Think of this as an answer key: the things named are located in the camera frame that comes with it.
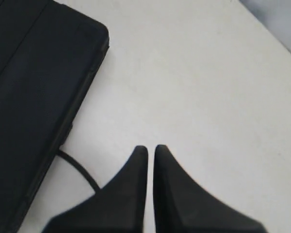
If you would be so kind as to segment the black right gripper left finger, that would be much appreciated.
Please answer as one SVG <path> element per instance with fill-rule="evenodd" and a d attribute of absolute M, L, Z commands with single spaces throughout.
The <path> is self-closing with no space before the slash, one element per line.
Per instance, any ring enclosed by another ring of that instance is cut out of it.
<path fill-rule="evenodd" d="M 52 218 L 45 233 L 141 233 L 148 151 L 136 146 L 122 169 L 92 197 Z"/>

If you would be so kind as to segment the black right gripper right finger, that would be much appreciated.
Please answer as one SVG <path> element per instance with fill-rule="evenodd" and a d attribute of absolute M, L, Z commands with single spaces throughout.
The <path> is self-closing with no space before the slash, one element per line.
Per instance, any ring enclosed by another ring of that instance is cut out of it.
<path fill-rule="evenodd" d="M 166 145 L 154 156 L 158 233 L 264 233 L 264 226 L 216 199 L 181 167 Z"/>

